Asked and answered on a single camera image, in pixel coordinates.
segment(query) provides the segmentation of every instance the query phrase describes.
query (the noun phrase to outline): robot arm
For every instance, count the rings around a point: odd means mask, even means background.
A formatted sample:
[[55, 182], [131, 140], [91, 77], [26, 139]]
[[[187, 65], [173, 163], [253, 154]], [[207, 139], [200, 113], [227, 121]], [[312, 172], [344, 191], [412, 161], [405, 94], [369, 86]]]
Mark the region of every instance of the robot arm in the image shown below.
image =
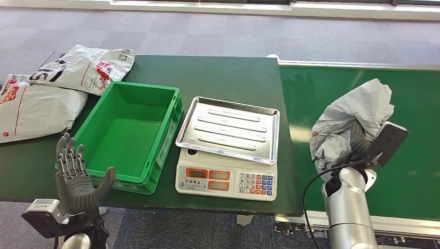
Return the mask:
[[371, 143], [352, 137], [352, 159], [359, 163], [334, 171], [322, 186], [332, 248], [378, 248], [365, 192], [376, 180], [372, 169], [383, 166], [408, 134], [405, 128], [386, 122]]
[[[372, 175], [368, 179], [371, 186], [370, 179], [376, 179], [376, 173], [373, 170], [365, 171], [367, 175]], [[368, 186], [364, 177], [354, 168], [343, 168], [338, 178], [340, 187], [330, 196], [326, 184], [322, 186], [332, 248], [377, 249], [365, 197]]]

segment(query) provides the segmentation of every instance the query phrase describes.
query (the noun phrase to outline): electronic scale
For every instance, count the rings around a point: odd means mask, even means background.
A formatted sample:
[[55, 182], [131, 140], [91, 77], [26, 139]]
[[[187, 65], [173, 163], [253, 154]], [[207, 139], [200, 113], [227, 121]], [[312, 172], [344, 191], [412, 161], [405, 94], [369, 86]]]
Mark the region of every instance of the electronic scale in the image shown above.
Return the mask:
[[177, 136], [179, 193], [273, 201], [280, 113], [195, 97]]

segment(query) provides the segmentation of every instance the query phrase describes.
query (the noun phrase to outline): green bin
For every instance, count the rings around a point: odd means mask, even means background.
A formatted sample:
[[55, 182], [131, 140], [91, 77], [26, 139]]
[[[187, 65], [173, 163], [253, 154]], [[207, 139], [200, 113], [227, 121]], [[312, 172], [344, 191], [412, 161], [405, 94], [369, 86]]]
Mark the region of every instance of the green bin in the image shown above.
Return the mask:
[[93, 184], [115, 167], [113, 188], [152, 194], [182, 112], [178, 88], [113, 82], [75, 135]]

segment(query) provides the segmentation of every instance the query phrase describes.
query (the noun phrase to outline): stainless steel tray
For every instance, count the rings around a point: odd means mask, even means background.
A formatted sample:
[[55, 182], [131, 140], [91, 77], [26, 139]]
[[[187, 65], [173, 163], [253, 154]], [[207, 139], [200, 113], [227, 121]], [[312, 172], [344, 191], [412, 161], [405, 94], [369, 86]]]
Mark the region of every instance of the stainless steel tray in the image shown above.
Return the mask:
[[176, 145], [275, 164], [280, 112], [276, 109], [195, 97]]

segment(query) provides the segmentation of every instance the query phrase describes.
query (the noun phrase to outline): crumpled plastic bag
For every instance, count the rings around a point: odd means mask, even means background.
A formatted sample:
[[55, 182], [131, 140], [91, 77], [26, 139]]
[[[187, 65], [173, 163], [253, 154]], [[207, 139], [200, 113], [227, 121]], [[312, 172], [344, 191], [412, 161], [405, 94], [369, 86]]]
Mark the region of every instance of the crumpled plastic bag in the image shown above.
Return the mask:
[[76, 45], [55, 62], [42, 66], [29, 82], [102, 95], [111, 81], [121, 81], [131, 70], [134, 57], [132, 49]]
[[30, 75], [9, 75], [0, 90], [0, 143], [32, 139], [72, 128], [87, 93], [30, 85]]
[[[327, 106], [312, 128], [310, 152], [318, 173], [346, 162], [353, 132], [372, 141], [381, 123], [394, 112], [391, 89], [378, 79], [370, 80]], [[324, 174], [324, 181], [330, 179]]]

